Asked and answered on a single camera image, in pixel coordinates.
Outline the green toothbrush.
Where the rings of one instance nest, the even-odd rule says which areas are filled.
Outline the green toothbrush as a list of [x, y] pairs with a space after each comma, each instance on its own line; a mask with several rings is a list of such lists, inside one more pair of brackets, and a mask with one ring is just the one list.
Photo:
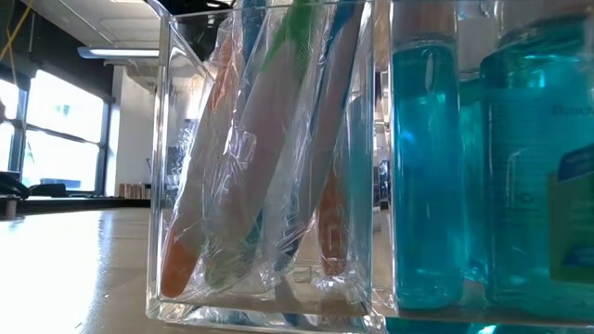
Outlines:
[[249, 264], [257, 216], [275, 173], [298, 95], [323, 27], [316, 0], [293, 0], [271, 37], [244, 71], [225, 154], [211, 188], [213, 237], [205, 255], [205, 280], [228, 285]]

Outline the blue toothbrush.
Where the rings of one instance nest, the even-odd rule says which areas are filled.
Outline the blue toothbrush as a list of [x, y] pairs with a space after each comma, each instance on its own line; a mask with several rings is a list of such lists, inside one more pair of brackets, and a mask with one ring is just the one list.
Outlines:
[[266, 0], [239, 0], [241, 22], [242, 72], [234, 119], [241, 120], [253, 82], [262, 63], [258, 55], [258, 37], [265, 18]]
[[323, 197], [342, 126], [363, 9], [362, 1], [340, 0], [334, 12], [322, 58], [321, 81], [312, 112], [302, 175], [298, 178], [298, 186], [291, 192], [287, 224], [278, 244], [279, 256], [274, 263], [277, 272], [283, 272], [289, 266]]

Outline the orange toothbrush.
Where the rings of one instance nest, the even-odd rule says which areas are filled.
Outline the orange toothbrush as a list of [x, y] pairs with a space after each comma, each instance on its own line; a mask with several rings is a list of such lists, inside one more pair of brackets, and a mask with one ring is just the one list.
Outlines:
[[242, 39], [229, 29], [217, 38], [217, 73], [205, 110], [184, 161], [181, 195], [167, 234], [161, 271], [161, 293], [169, 298], [187, 286], [209, 235], [213, 192], [231, 127], [244, 67]]
[[321, 261], [326, 276], [344, 272], [348, 237], [344, 225], [345, 198], [336, 173], [331, 170], [318, 206], [318, 234]]

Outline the clear acrylic organizer box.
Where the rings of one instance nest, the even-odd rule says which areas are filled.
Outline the clear acrylic organizer box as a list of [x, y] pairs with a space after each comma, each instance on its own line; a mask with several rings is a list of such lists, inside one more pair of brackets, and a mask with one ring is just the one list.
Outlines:
[[[257, 216], [257, 231], [250, 235], [249, 264], [238, 270], [221, 289], [205, 280], [205, 255], [213, 228], [184, 291], [169, 298], [161, 293], [161, 271], [167, 234], [172, 226], [174, 206], [181, 195], [184, 161], [213, 87], [217, 66], [213, 62], [217, 38], [233, 30], [241, 37], [238, 3], [220, 11], [175, 14], [158, 6], [161, 20], [159, 77], [152, 163], [152, 199], [148, 245], [147, 314], [151, 318], [180, 325], [218, 330], [263, 331], [268, 333], [311, 332], [313, 334], [379, 334], [389, 319], [414, 321], [452, 320], [464, 322], [520, 322], [536, 326], [581, 326], [594, 322], [553, 319], [519, 310], [501, 308], [486, 297], [488, 277], [487, 222], [484, 217], [486, 279], [478, 283], [465, 277], [467, 265], [465, 195], [460, 133], [462, 175], [463, 290], [460, 299], [447, 307], [430, 310], [401, 309], [397, 304], [396, 241], [394, 219], [394, 102], [392, 71], [392, 13], [394, 0], [359, 0], [364, 3], [351, 82], [344, 103], [330, 170], [340, 181], [345, 198], [344, 225], [348, 251], [344, 272], [326, 276], [322, 268], [318, 234], [318, 206], [301, 244], [283, 272], [274, 270], [283, 239], [291, 192], [298, 186], [309, 143], [310, 122], [321, 81], [323, 54], [334, 12], [340, 0], [316, 0], [324, 25], [316, 32], [316, 46], [296, 103], [272, 182]], [[458, 111], [460, 74], [477, 69], [497, 48], [499, 26], [497, 0], [450, 0], [457, 6]], [[271, 37], [293, 0], [266, 0], [265, 18], [258, 48]], [[369, 281], [352, 271], [349, 260], [347, 113], [357, 96], [368, 102], [368, 150], [372, 155], [372, 240]]]

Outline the wooden blocks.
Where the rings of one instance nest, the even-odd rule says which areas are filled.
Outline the wooden blocks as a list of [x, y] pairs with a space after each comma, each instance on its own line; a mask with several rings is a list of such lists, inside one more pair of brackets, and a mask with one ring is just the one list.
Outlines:
[[119, 184], [118, 196], [125, 199], [150, 199], [151, 184]]

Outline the long fluorescent ceiling light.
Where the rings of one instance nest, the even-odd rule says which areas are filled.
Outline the long fluorescent ceiling light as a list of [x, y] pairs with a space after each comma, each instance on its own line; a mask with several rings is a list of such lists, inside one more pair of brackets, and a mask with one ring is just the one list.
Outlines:
[[157, 58], [160, 54], [158, 49], [146, 48], [97, 48], [78, 47], [78, 54], [87, 59], [134, 59], [134, 58]]

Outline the large glass window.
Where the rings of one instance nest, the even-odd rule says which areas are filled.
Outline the large glass window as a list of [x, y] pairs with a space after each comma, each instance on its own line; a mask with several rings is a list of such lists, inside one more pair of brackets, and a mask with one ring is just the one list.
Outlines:
[[27, 90], [0, 79], [0, 171], [26, 186], [103, 190], [110, 103], [45, 71]]

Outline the black aluminium table frame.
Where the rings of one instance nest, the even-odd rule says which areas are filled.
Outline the black aluminium table frame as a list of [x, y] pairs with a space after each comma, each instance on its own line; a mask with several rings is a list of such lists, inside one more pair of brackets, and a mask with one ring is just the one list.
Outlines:
[[0, 172], [0, 220], [55, 212], [148, 208], [150, 199], [68, 194], [64, 184], [25, 186], [16, 172]]

